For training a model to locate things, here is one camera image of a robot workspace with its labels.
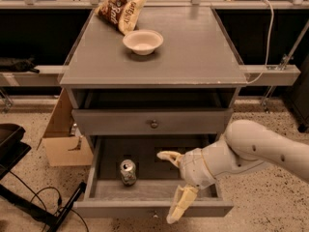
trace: bowl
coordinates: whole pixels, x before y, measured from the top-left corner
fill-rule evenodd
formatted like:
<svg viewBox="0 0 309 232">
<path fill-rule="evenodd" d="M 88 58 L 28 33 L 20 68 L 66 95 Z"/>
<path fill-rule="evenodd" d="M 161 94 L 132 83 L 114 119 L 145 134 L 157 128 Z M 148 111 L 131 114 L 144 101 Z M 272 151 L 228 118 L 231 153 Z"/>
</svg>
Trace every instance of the bowl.
<svg viewBox="0 0 309 232">
<path fill-rule="evenodd" d="M 156 31 L 141 29 L 126 34 L 123 43 L 138 55 L 149 55 L 162 45 L 163 37 Z"/>
</svg>

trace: snack bag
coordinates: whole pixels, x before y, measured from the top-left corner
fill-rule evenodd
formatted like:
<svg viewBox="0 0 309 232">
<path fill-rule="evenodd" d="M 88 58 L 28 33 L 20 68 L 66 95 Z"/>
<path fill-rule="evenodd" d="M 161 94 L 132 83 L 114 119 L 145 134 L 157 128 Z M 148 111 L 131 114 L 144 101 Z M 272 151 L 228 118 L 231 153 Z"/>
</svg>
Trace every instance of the snack bag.
<svg viewBox="0 0 309 232">
<path fill-rule="evenodd" d="M 95 14 L 107 19 L 126 35 L 133 31 L 141 10 L 147 0 L 105 0 Z"/>
</svg>

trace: silver can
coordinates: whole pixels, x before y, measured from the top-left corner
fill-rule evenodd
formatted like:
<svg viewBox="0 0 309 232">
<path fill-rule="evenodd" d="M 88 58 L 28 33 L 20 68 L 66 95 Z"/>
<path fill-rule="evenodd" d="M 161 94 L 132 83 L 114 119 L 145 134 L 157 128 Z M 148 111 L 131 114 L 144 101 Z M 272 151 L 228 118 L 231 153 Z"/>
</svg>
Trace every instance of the silver can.
<svg viewBox="0 0 309 232">
<path fill-rule="evenodd" d="M 132 186 L 136 182 L 136 166 L 130 159 L 125 159 L 120 164 L 120 173 L 122 175 L 122 181 L 126 186 Z"/>
</svg>

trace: floor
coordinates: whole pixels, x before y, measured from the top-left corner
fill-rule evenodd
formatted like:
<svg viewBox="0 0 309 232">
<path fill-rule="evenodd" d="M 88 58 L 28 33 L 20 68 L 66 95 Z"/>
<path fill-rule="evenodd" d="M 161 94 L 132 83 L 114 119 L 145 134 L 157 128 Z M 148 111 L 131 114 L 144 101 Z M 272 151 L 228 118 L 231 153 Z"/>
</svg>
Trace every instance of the floor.
<svg viewBox="0 0 309 232">
<path fill-rule="evenodd" d="M 53 186 L 64 203 L 81 181 L 87 181 L 89 166 L 50 167 L 40 143 L 56 100 L 16 100 L 7 114 L 0 114 L 1 123 L 15 123 L 26 129 L 23 142 L 32 150 L 13 169 L 34 191 Z M 299 133 L 298 123 L 288 105 L 281 99 L 268 103 L 266 114 L 259 100 L 237 100 L 233 120 L 249 119 L 293 140 L 309 144 L 309 133 Z M 32 193 L 18 179 L 7 174 L 1 184 L 26 199 Z M 158 219 L 86 218 L 89 230 L 96 231 L 309 231 L 309 185 L 287 171 L 271 166 L 260 172 L 229 176 L 219 181 L 224 200 L 231 200 L 234 208 L 226 217 L 182 218 L 168 225 L 165 217 Z M 57 193 L 46 190 L 41 199 L 47 210 L 57 209 Z M 0 232 L 42 231 L 43 224 L 19 211 L 6 200 L 0 200 Z M 86 231 L 81 219 L 70 213 L 59 231 Z"/>
</svg>

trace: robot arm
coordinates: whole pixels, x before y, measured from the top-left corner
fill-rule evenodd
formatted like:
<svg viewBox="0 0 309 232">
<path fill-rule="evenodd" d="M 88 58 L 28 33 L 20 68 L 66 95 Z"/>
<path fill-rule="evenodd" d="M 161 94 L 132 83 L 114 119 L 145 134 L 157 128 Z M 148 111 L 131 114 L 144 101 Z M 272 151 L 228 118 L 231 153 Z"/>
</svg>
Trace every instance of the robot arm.
<svg viewBox="0 0 309 232">
<path fill-rule="evenodd" d="M 186 181 L 184 188 L 176 190 L 168 223 L 182 217 L 200 189 L 224 175 L 256 172 L 272 163 L 309 183 L 309 146 L 248 120 L 230 124 L 220 139 L 206 148 L 184 155 L 165 151 L 157 156 L 176 165 Z"/>
</svg>

